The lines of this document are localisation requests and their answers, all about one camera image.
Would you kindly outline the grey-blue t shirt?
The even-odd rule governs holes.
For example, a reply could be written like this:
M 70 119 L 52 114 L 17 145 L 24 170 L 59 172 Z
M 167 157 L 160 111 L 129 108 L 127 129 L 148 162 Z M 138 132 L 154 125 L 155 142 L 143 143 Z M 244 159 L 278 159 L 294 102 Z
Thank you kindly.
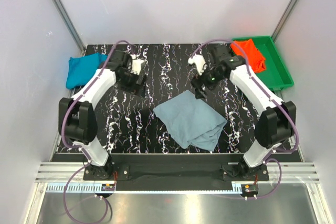
M 183 149 L 192 145 L 214 151 L 227 123 L 222 115 L 189 90 L 156 106 L 153 112 Z

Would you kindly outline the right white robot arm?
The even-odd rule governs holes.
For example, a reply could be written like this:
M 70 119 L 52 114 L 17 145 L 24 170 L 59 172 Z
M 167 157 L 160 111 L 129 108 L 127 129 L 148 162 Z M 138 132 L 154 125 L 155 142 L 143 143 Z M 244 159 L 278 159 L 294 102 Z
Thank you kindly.
M 296 106 L 272 93 L 254 74 L 247 57 L 231 54 L 229 45 L 216 46 L 211 55 L 211 64 L 197 51 L 188 59 L 188 64 L 194 65 L 197 71 L 191 81 L 196 98 L 206 98 L 206 89 L 213 90 L 220 81 L 228 79 L 248 98 L 259 115 L 254 142 L 238 164 L 226 172 L 231 178 L 250 180 L 285 140 L 298 137 Z

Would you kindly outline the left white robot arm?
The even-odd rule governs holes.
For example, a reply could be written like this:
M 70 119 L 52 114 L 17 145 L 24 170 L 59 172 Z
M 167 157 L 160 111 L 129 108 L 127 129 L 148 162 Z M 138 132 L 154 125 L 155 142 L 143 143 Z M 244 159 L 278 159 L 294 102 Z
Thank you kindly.
M 88 83 L 71 98 L 59 101 L 58 130 L 64 146 L 77 148 L 88 160 L 87 169 L 95 176 L 107 180 L 113 171 L 112 158 L 98 140 L 95 108 L 113 86 L 145 96 L 146 79 L 138 81 L 145 61 L 135 54 L 117 51 L 111 60 L 102 63 Z

